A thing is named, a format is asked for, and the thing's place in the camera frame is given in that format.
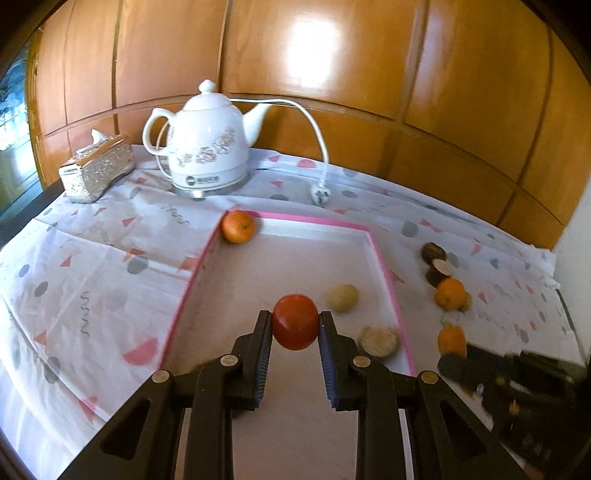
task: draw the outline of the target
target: kettle lid knob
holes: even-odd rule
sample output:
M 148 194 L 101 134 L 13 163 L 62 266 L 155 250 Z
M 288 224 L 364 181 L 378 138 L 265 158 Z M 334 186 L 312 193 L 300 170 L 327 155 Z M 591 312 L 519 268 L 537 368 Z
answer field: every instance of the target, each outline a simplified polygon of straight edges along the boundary
M 199 85 L 199 91 L 201 93 L 213 93 L 216 91 L 216 84 L 209 79 L 204 80 Z

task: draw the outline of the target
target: wooden wall panel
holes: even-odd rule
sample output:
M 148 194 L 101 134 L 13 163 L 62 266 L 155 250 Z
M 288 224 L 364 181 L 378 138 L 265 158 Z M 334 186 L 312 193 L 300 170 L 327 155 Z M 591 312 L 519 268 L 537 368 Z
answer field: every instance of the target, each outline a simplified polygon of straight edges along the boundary
M 515 194 L 497 226 L 526 244 L 541 248 L 554 248 L 564 229 L 543 207 L 519 194 Z
M 122 0 L 118 106 L 198 93 L 217 82 L 225 0 Z
M 43 139 L 43 161 L 40 162 L 41 184 L 47 187 L 60 178 L 57 169 L 72 156 L 68 134 L 62 132 Z
M 243 111 L 251 108 L 244 103 L 237 106 Z M 387 124 L 342 113 L 311 109 L 309 112 L 322 131 L 332 164 L 378 174 L 381 158 L 388 152 L 391 130 Z M 291 107 L 271 107 L 254 146 L 322 160 L 310 123 Z
M 431 0 L 406 121 L 517 180 L 548 83 L 546 26 L 515 0 Z
M 176 113 L 181 108 L 183 108 L 183 105 L 183 103 L 174 103 L 172 105 L 161 105 L 161 107 Z M 142 131 L 144 130 L 144 125 L 148 121 L 148 117 L 150 116 L 154 108 L 155 107 L 141 108 L 130 112 L 119 113 L 119 133 L 129 135 L 131 141 L 134 144 L 142 145 Z M 159 118 L 158 120 L 156 120 L 156 122 L 154 122 L 154 125 L 152 126 L 152 130 L 150 133 L 152 145 L 156 144 L 160 128 L 162 128 L 165 122 L 166 119 L 164 117 Z M 166 145 L 165 135 L 163 135 L 162 139 L 160 140 L 160 143 Z
M 482 167 L 436 144 L 402 134 L 388 180 L 496 223 L 512 189 Z
M 113 43 L 119 0 L 76 0 L 66 37 L 68 123 L 113 108 Z
M 566 224 L 591 172 L 591 86 L 553 34 L 554 76 L 522 185 Z
M 43 25 L 37 63 L 37 105 L 41 132 L 66 124 L 64 101 L 64 46 L 74 0 L 65 3 Z
M 105 135 L 115 135 L 115 118 L 113 115 L 106 116 L 104 118 L 93 120 L 77 127 L 70 128 L 67 133 L 70 139 L 70 146 L 72 151 L 75 153 L 82 147 L 90 145 L 92 143 L 92 135 L 90 131 L 97 129 L 99 132 Z
M 326 100 L 394 117 L 418 0 L 234 0 L 224 91 Z

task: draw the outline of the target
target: dark round object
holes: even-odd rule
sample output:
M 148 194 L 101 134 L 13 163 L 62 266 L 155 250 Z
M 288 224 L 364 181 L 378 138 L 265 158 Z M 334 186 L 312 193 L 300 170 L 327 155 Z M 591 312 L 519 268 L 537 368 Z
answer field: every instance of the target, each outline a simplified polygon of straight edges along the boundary
M 288 350 L 303 350 L 318 336 L 318 309 L 301 294 L 285 295 L 271 314 L 273 337 Z
M 429 285 L 435 288 L 437 288 L 443 280 L 451 276 L 452 270 L 449 268 L 449 264 L 445 260 L 441 260 L 441 258 L 435 258 L 425 274 L 425 278 L 429 282 Z
M 436 258 L 443 261 L 447 260 L 445 250 L 433 242 L 428 242 L 421 247 L 421 257 L 427 265 L 431 265 L 431 262 Z

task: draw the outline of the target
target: potato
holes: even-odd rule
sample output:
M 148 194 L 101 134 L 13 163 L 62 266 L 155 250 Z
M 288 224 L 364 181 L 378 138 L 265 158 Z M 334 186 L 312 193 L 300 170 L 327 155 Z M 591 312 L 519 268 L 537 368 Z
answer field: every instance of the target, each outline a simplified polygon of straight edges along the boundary
M 328 304 L 338 313 L 344 313 L 357 305 L 359 290 L 355 285 L 342 283 L 333 288 L 329 293 Z

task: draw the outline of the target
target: kettle handle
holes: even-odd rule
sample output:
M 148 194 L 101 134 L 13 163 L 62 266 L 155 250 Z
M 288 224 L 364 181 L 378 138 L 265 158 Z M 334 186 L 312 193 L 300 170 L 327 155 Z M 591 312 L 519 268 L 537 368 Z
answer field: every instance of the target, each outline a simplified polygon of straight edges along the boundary
M 156 119 L 160 118 L 161 116 L 165 116 L 168 119 L 170 125 L 173 124 L 175 117 L 174 113 L 172 113 L 169 110 L 166 110 L 166 108 L 155 108 L 154 110 L 152 110 L 150 118 L 148 118 L 148 121 L 144 125 L 144 130 L 142 131 L 142 142 L 144 143 L 145 149 L 152 155 L 161 155 L 165 157 L 168 155 L 168 147 L 155 147 L 152 145 L 152 142 L 150 141 L 150 131 L 152 130 L 152 126 Z

